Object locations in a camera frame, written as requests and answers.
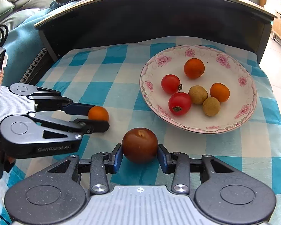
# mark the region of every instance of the white floral plate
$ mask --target white floral plate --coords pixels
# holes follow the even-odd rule
[[[190,58],[199,58],[205,65],[205,72],[195,80],[183,71]],[[206,116],[202,106],[195,104],[187,114],[175,116],[168,108],[170,95],[161,87],[161,80],[167,74],[179,77],[182,92],[188,93],[192,86],[200,85],[209,93],[214,83],[223,83],[230,89],[230,97],[221,103],[221,110],[214,117]],[[141,72],[140,90],[147,105],[163,120],[202,134],[224,133],[241,126],[252,116],[257,103],[256,86],[246,69],[231,56],[206,46],[175,46],[156,54]]]

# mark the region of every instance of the checkered tablecloth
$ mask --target checkered tablecloth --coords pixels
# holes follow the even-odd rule
[[[242,127],[218,135],[191,133],[166,123],[145,104],[139,89],[144,64],[164,49],[188,44],[224,51],[237,59],[254,78],[259,96],[257,107]],[[61,91],[75,102],[108,110],[110,129],[105,133],[84,135],[75,153],[80,158],[90,158],[101,151],[110,152],[121,143],[129,129],[149,128],[170,152],[184,152],[191,158],[211,154],[267,184],[277,198],[270,222],[280,225],[281,115],[270,82],[256,61],[254,53],[231,46],[193,37],[165,37],[135,44],[72,50],[48,70],[38,86]],[[63,112],[44,114],[64,120],[77,118]],[[8,187],[65,156],[18,160],[10,174],[5,173],[0,180],[0,213],[8,217],[2,207],[2,197]],[[109,176],[111,184],[122,185],[169,185],[172,178],[173,175],[162,173],[157,159],[146,165],[136,165],[124,158],[119,173]],[[83,175],[81,184],[87,186],[88,179],[87,174]],[[198,174],[191,175],[191,184],[193,188],[200,184]]]

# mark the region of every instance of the metal bolt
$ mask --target metal bolt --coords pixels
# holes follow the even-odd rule
[[[36,114],[34,112],[30,112],[28,115],[29,115],[29,117],[34,118]]]
[[[176,190],[177,192],[185,192],[188,190],[188,187],[184,184],[177,184],[174,186],[174,190]]]
[[[76,134],[76,135],[75,135],[75,139],[77,139],[77,140],[81,140],[81,139],[82,139],[81,134]]]
[[[92,187],[92,190],[95,192],[104,192],[107,190],[107,187],[103,184],[96,184]]]

